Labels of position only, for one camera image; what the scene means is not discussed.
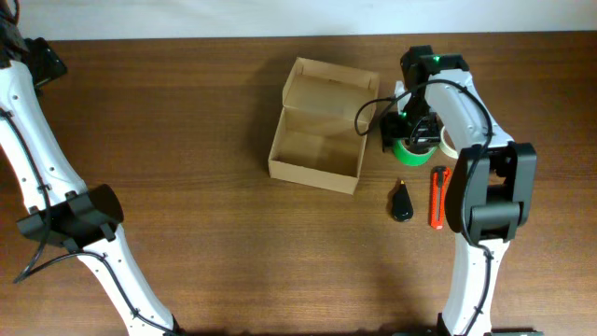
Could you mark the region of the green tape roll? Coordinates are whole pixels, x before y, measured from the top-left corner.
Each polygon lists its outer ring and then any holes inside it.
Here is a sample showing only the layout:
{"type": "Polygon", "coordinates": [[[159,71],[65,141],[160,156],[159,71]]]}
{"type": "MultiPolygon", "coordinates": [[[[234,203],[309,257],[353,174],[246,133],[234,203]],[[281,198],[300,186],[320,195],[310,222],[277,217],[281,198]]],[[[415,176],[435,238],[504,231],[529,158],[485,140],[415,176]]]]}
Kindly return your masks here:
{"type": "Polygon", "coordinates": [[[435,154],[436,150],[437,147],[430,147],[423,153],[413,153],[405,147],[403,141],[398,141],[393,146],[393,152],[397,160],[411,167],[417,167],[427,163],[435,154]]]}

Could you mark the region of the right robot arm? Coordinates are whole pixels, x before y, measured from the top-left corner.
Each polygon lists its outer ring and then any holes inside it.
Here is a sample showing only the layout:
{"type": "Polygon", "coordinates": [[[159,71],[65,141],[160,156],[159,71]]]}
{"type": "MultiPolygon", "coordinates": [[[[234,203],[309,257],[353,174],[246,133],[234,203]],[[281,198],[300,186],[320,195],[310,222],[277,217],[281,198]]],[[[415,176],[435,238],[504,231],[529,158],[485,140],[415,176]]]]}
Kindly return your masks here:
{"type": "Polygon", "coordinates": [[[410,48],[400,59],[403,80],[380,114],[382,148],[420,165],[443,132],[457,153],[443,214],[455,234],[451,290],[436,335],[489,335],[500,263],[530,214],[537,156],[493,118],[460,54],[410,48]]]}

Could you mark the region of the orange utility knife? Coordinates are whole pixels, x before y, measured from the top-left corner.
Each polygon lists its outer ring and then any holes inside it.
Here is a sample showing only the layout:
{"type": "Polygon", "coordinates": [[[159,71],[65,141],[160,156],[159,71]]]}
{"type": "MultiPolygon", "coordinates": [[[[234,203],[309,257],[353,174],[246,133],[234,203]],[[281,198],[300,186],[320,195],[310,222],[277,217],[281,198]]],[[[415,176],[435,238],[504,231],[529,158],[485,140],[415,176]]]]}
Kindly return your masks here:
{"type": "Polygon", "coordinates": [[[432,169],[429,225],[434,230],[441,230],[444,226],[445,195],[450,178],[451,169],[447,166],[432,169]]]}

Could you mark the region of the brown cardboard box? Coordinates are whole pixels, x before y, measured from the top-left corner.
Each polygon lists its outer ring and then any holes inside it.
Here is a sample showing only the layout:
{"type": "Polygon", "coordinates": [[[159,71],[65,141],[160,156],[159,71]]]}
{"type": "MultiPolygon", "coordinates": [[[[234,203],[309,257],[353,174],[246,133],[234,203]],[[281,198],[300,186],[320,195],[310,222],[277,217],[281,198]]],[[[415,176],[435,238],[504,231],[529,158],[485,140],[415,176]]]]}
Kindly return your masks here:
{"type": "Polygon", "coordinates": [[[282,92],[283,109],[268,157],[270,177],[354,194],[380,75],[297,58],[282,92]]]}

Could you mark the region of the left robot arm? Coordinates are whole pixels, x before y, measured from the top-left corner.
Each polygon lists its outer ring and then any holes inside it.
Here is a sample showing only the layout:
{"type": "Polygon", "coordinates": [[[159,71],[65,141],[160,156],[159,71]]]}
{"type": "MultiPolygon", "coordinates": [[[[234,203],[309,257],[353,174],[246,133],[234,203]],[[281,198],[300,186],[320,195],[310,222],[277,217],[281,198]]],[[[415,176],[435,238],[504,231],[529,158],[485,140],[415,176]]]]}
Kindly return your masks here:
{"type": "Polygon", "coordinates": [[[1,146],[28,212],[18,228],[38,247],[14,281],[78,259],[94,274],[129,334],[183,334],[132,256],[116,193],[106,184],[88,188],[62,153],[38,95],[67,68],[45,39],[21,36],[20,12],[17,1],[1,4],[1,146]]]}

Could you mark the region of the white tape roll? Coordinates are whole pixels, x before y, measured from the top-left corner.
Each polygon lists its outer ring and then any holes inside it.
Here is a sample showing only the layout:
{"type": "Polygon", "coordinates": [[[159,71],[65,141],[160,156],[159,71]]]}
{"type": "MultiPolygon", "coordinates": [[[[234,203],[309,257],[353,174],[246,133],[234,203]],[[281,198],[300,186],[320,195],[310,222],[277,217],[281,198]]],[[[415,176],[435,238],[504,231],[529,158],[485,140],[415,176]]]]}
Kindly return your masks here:
{"type": "Polygon", "coordinates": [[[448,134],[445,126],[443,126],[440,131],[439,148],[447,157],[455,160],[458,159],[458,152],[448,142],[448,134]]]}

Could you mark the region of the black glue bottle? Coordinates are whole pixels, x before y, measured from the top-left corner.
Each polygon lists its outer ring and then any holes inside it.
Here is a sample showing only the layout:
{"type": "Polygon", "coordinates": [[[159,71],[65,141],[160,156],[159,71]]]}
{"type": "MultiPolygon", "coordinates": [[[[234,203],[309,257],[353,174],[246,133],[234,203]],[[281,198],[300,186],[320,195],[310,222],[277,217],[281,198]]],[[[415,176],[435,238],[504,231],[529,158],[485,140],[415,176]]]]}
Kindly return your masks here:
{"type": "Polygon", "coordinates": [[[413,215],[414,210],[407,185],[404,180],[400,180],[392,193],[391,216],[397,222],[407,222],[412,219],[413,215]]]}

